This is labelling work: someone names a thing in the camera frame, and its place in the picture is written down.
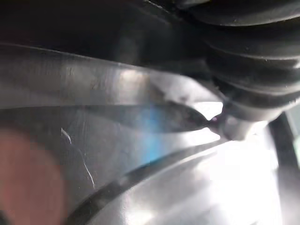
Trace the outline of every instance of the curved metal edge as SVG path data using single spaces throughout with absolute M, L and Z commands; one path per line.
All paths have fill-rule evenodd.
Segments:
M 0 49 L 0 108 L 219 101 L 179 74 L 21 45 Z
M 98 214 L 107 204 L 127 192 L 128 190 L 142 185 L 149 181 L 154 175 L 165 173 L 181 164 L 192 160 L 202 160 L 216 152 L 215 147 L 227 142 L 222 139 L 218 142 L 207 144 L 206 150 L 195 148 L 173 153 L 161 158 L 153 163 L 144 165 L 127 175 L 107 184 L 95 194 L 84 201 L 65 221 L 65 225 L 86 225 L 96 214 Z

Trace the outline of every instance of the shiny metal surface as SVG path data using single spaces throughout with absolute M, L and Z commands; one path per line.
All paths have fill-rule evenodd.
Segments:
M 185 76 L 16 45 L 0 45 L 0 73 L 0 108 L 219 101 Z
M 259 139 L 220 145 L 148 178 L 91 224 L 281 224 L 276 155 Z
M 193 112 L 178 105 L 31 107 L 2 110 L 0 118 L 4 126 L 29 132 L 56 157 L 69 213 L 104 193 L 96 194 L 97 207 L 86 208 L 84 215 L 93 216 L 88 224 L 280 222 L 269 133 L 221 144 L 197 126 L 202 117 Z M 183 161 L 173 158 L 173 164 L 171 154 Z M 147 170 L 159 159 L 161 167 Z
M 18 108 L 2 110 L 0 121 L 31 134 L 56 157 L 69 212 L 140 166 L 220 139 L 199 113 L 180 105 Z

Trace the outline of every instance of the black rubber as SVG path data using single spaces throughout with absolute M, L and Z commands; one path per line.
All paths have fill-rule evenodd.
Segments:
M 201 22 L 219 26 L 253 26 L 300 17 L 299 0 L 214 0 L 191 7 Z

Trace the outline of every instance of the scratch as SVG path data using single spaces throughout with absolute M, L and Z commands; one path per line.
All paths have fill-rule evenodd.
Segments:
M 80 149 L 78 149 L 78 151 L 80 152 L 80 155 L 81 155 L 81 158 L 82 158 L 84 167 L 85 167 L 86 171 L 88 172 L 88 174 L 89 174 L 89 176 L 90 176 L 90 180 L 91 180 L 92 183 L 93 183 L 93 188 L 95 189 L 95 182 L 94 182 L 94 179 L 93 179 L 93 177 L 92 177 L 92 175 L 91 175 L 91 173 L 90 173 L 88 167 L 86 166 L 86 163 L 85 163 L 85 160 L 84 160 L 84 157 L 83 157 L 83 153 L 82 153 L 82 151 L 81 151 Z
M 61 133 L 62 133 L 64 136 L 66 136 L 67 139 L 70 141 L 70 144 L 72 144 L 70 135 L 68 135 L 68 133 L 67 133 L 63 128 L 61 128 Z
M 72 144 L 70 135 L 68 135 L 68 133 L 67 133 L 63 128 L 61 128 L 61 133 L 62 133 L 65 137 L 67 137 L 67 139 L 70 141 L 70 144 Z M 82 158 L 83 165 L 84 165 L 86 171 L 88 172 L 88 174 L 89 174 L 89 176 L 90 176 L 90 180 L 92 181 L 93 188 L 95 189 L 95 182 L 94 182 L 94 179 L 93 179 L 93 177 L 92 177 L 92 175 L 91 175 L 91 173 L 90 173 L 88 167 L 86 166 L 86 163 L 85 163 L 85 160 L 84 160 L 83 153 L 82 153 L 82 151 L 81 151 L 80 149 L 78 149 L 78 148 L 75 148 L 75 149 L 78 150 L 78 152 L 79 152 L 79 154 L 80 154 L 80 156 L 81 156 L 81 158 Z

